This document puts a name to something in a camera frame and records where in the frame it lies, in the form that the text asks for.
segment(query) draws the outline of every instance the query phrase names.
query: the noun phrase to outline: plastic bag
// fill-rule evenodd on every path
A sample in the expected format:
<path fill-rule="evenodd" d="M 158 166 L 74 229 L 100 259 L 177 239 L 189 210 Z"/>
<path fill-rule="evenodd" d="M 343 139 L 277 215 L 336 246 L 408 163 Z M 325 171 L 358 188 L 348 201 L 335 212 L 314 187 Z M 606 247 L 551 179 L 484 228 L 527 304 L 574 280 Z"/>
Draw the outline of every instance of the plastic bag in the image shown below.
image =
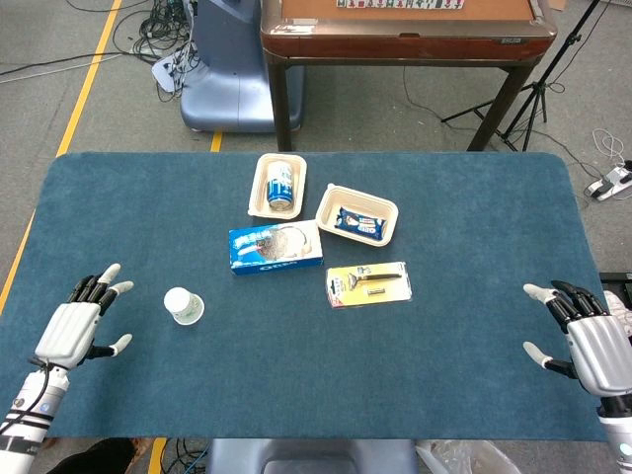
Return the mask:
<path fill-rule="evenodd" d="M 521 474 L 489 441 L 423 440 L 415 449 L 433 474 Z"/>

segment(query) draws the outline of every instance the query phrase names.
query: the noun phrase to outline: gray carpet floor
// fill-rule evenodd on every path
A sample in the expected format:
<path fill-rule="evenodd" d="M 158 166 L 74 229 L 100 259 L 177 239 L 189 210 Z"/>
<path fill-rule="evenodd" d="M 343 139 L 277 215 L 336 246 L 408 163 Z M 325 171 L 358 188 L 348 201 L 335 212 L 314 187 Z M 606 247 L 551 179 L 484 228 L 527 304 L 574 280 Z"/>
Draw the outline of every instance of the gray carpet floor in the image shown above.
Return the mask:
<path fill-rule="evenodd" d="M 109 8 L 110 2 L 85 0 L 81 5 Z M 560 34 L 552 51 L 587 6 L 588 0 L 570 0 L 566 11 L 556 14 Z M 146 7 L 141 5 L 126 13 L 143 8 Z M 0 71 L 92 52 L 106 16 L 72 10 L 63 0 L 4 0 L 0 3 Z M 131 46 L 132 41 L 127 37 L 136 36 L 142 18 L 143 15 L 138 15 L 120 28 L 121 46 Z M 560 79 L 566 92 L 548 94 L 549 122 L 542 123 L 541 118 L 536 122 L 538 131 L 565 143 L 577 159 L 601 172 L 607 172 L 611 163 L 595 149 L 594 128 L 607 128 L 632 147 L 631 22 L 632 8 L 618 5 L 608 8 L 590 41 Z M 25 74 L 49 69 L 37 68 Z M 297 149 L 463 150 L 472 131 L 450 129 L 427 111 L 412 106 L 404 94 L 402 73 L 399 67 L 309 68 L 306 116 L 302 129 L 294 137 Z M 74 69 L 0 84 L 1 281 L 9 271 L 35 208 L 41 182 L 54 159 L 85 75 L 86 69 Z M 14 76 L 2 76 L 0 82 L 9 77 Z M 491 69 L 408 68 L 406 71 L 414 101 L 442 116 L 492 98 L 503 77 L 504 73 Z M 454 125 L 473 127 L 478 125 L 478 119 L 460 118 Z M 210 139 L 209 133 L 193 132 L 184 126 L 177 102 L 158 101 L 149 68 L 144 63 L 120 57 L 100 66 L 70 151 L 204 151 L 208 150 Z M 498 141 L 492 146 L 504 149 Z M 275 149 L 272 135 L 227 134 L 222 144 L 225 151 Z M 535 134 L 530 149 L 555 153 L 568 163 L 599 269 L 632 271 L 632 199 L 588 202 L 582 198 L 583 189 L 593 179 L 560 145 Z M 60 442 L 42 453 L 33 472 L 45 473 L 63 456 L 92 442 L 87 439 Z M 501 441 L 498 446 L 524 474 L 617 472 L 609 451 L 601 443 Z M 143 459 L 133 472 L 146 472 L 147 462 Z"/>

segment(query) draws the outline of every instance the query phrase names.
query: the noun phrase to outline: blue felt tablecloth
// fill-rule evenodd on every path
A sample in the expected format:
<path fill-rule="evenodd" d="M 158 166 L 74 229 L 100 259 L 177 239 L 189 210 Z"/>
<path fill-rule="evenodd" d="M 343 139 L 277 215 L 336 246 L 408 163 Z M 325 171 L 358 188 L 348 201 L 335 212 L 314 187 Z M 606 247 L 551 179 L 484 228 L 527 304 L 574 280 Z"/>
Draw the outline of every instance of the blue felt tablecloth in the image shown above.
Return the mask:
<path fill-rule="evenodd" d="M 122 263 L 136 288 L 97 333 L 130 332 L 86 362 L 53 435 L 601 439 L 595 399 L 522 350 L 565 356 L 527 281 L 600 292 L 569 177 L 538 153 L 304 153 L 302 219 L 328 183 L 393 200 L 381 249 L 321 232 L 325 267 L 405 261 L 413 300 L 333 310 L 325 268 L 234 276 L 230 228 L 248 216 L 254 153 L 82 153 L 51 166 L 0 321 L 9 408 L 54 308 L 80 277 Z M 180 327 L 181 285 L 205 301 Z"/>

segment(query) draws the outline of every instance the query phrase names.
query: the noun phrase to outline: paper cup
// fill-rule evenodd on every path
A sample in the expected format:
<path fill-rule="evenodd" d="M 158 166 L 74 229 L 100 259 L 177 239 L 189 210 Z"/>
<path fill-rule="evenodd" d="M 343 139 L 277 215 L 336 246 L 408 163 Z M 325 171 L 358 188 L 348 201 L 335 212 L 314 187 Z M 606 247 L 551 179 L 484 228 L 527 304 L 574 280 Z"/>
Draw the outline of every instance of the paper cup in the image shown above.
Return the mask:
<path fill-rule="evenodd" d="M 167 311 L 182 326 L 196 323 L 204 312 L 204 302 L 201 298 L 179 286 L 167 291 L 164 302 Z"/>

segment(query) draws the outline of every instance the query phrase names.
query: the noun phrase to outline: robotic hand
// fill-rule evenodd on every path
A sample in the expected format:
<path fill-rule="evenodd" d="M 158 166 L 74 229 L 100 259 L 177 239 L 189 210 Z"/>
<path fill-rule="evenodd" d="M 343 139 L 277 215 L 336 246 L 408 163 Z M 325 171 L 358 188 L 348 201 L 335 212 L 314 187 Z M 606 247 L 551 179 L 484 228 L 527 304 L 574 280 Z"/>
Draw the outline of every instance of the robotic hand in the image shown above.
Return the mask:
<path fill-rule="evenodd" d="M 116 357 L 131 341 L 125 334 L 107 347 L 94 346 L 99 320 L 118 295 L 133 288 L 131 281 L 110 286 L 120 271 L 110 265 L 100 276 L 81 279 L 52 314 L 31 363 L 29 374 L 0 426 L 0 466 L 5 474 L 26 474 L 31 468 L 70 382 L 68 371 L 97 357 Z"/>
<path fill-rule="evenodd" d="M 571 362 L 544 354 L 534 343 L 522 346 L 545 369 L 579 379 L 601 399 L 597 414 L 622 473 L 632 471 L 632 345 L 617 318 L 589 291 L 563 281 L 555 289 L 526 284 L 524 291 L 545 304 L 566 337 Z"/>

